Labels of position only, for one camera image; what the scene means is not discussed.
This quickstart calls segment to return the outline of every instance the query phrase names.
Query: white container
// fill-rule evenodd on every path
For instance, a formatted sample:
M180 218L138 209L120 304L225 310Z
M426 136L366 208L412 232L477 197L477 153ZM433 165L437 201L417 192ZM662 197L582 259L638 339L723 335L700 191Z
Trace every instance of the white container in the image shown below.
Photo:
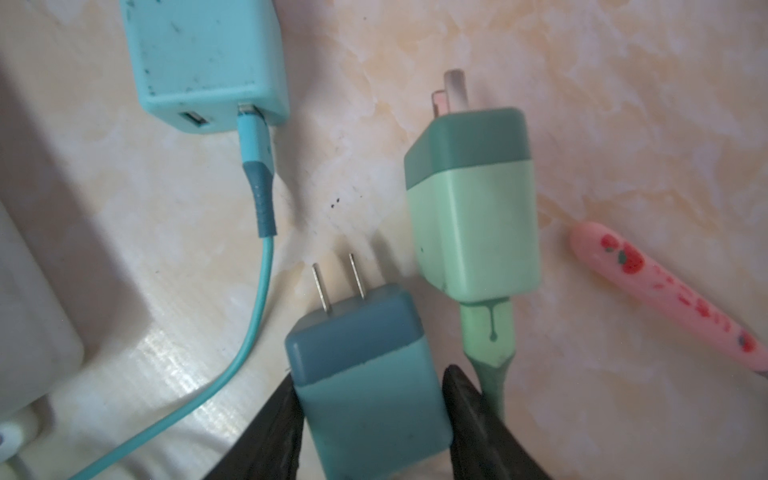
M83 345L0 204L0 422L77 371Z

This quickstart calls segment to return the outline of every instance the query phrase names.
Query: plug pin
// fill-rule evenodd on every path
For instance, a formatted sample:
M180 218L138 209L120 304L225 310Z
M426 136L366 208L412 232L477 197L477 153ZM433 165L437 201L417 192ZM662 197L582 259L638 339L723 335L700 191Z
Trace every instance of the plug pin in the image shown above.
M326 289L323 287L323 280L320 276L320 267L317 263L313 263L312 265L312 275L315 277L315 286L317 287L317 293L320 294L320 302L323 304L323 310L325 310L326 313L331 313L331 304L328 301Z
M352 271L355 273L355 281L357 282L357 289L360 290L360 296L363 300L366 299L366 288L362 285L360 275L357 273L357 265L355 265L355 256L349 254L349 262L352 264Z
M432 92L432 112L435 114L435 118L450 113L448 110L448 95L445 94L445 90Z
M464 71L461 68L448 70L442 76L442 80L445 83L445 94L448 97L448 111L469 110L467 82L464 77Z

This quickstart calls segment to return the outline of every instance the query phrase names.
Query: charging cable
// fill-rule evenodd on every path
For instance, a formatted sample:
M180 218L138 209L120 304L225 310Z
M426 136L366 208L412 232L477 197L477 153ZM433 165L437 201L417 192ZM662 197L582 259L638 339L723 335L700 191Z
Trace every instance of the charging cable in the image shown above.
M243 345L227 369L199 395L179 409L166 415L143 432L119 445L96 462L91 463L88 467L70 477L69 480L90 480L192 413L197 407L203 405L235 376L256 343L262 315L264 314L264 306L266 305L266 295L270 288L274 236L276 235L275 214L272 203L274 163L270 147L269 129L255 107L251 105L240 107L240 112L237 116L237 131L240 135L240 153L243 157L243 169L256 202L259 237L263 238L261 273L259 275L256 305L253 307L253 314L250 317L250 325L248 326Z

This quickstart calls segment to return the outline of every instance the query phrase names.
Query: dark blue cable sleeve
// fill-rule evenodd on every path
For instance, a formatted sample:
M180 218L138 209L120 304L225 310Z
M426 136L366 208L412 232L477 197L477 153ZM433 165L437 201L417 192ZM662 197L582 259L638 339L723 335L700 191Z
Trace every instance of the dark blue cable sleeve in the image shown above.
M272 203L274 162L270 130L261 114L253 109L237 115L237 132L240 134L243 170L256 203L259 237L274 237L277 235L277 226Z
M245 162L245 176L253 191L256 203L256 221L259 225L259 237L274 237L277 235L275 210L272 204L272 172L262 162Z

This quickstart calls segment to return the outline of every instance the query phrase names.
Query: usb port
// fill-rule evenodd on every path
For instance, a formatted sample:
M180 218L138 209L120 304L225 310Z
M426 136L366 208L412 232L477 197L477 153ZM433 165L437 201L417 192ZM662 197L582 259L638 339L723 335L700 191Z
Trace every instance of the usb port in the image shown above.
M186 118L188 121L195 124L196 127L204 127L205 125L208 125L208 120L205 118L202 118L199 114L193 111L185 111L180 113L182 117Z

